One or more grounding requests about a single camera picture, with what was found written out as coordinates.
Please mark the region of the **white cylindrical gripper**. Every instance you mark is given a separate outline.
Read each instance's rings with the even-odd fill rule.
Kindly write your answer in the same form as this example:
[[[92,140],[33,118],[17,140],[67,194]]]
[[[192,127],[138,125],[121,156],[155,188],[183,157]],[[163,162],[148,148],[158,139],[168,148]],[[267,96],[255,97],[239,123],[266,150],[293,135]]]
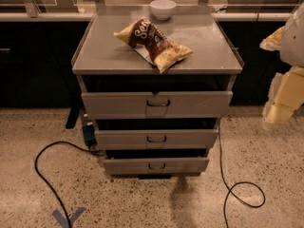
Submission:
[[[304,104],[304,3],[284,28],[278,28],[263,39],[259,47],[268,51],[280,50],[281,60],[292,66],[285,74],[275,75],[262,111],[262,127],[277,130]]]

